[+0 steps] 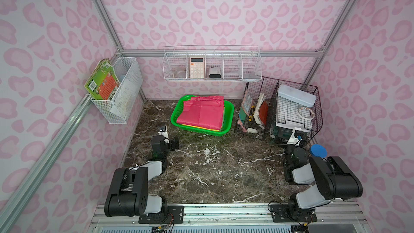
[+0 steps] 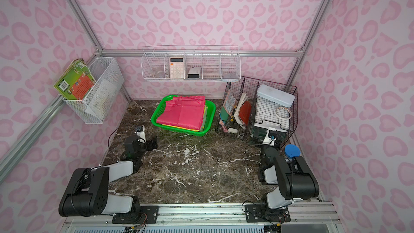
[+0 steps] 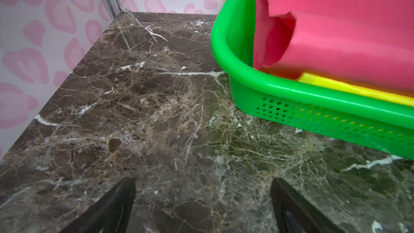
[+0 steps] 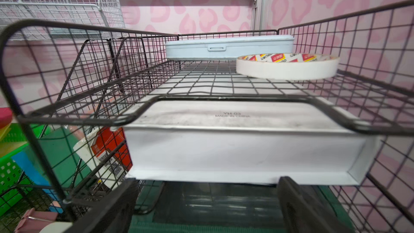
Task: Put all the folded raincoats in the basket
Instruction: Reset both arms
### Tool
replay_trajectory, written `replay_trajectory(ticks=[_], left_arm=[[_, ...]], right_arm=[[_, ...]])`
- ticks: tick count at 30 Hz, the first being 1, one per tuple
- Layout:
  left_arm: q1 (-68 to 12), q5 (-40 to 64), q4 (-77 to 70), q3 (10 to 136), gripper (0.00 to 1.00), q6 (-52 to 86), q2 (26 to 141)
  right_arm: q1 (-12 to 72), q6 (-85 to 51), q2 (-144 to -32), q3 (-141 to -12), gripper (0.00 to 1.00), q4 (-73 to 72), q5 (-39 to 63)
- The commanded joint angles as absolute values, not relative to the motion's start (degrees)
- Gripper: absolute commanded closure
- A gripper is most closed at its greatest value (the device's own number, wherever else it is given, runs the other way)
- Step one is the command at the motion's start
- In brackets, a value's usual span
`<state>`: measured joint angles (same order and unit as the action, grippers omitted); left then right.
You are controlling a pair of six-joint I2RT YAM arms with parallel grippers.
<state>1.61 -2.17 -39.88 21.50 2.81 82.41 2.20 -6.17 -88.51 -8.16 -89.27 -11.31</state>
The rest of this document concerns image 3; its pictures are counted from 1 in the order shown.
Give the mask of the yellow duck raincoat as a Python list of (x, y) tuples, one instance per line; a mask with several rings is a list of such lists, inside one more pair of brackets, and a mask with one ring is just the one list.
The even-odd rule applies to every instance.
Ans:
[(297, 81), (301, 83), (309, 84), (309, 85), (328, 88), (331, 90), (337, 90), (341, 92), (356, 94), (359, 96), (392, 102), (395, 104), (401, 104), (401, 105), (410, 106), (410, 107), (414, 106), (413, 97), (380, 91), (380, 90), (363, 87), (359, 85), (353, 85), (353, 84), (341, 82), (335, 79), (317, 76), (311, 73), (306, 73), (306, 72), (302, 73), (301, 76), (297, 79)]

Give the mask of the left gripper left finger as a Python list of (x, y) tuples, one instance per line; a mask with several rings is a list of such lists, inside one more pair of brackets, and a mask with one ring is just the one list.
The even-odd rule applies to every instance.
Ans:
[(135, 195), (135, 181), (124, 178), (61, 232), (125, 233)]

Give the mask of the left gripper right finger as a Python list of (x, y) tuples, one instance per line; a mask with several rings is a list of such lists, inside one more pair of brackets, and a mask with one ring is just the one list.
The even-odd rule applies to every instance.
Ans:
[(343, 232), (282, 178), (273, 179), (270, 196), (280, 233)]

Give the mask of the magenta raincoat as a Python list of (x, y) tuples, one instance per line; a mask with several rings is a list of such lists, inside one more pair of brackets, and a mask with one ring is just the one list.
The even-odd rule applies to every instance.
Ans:
[(414, 91), (414, 0), (256, 0), (253, 66)]

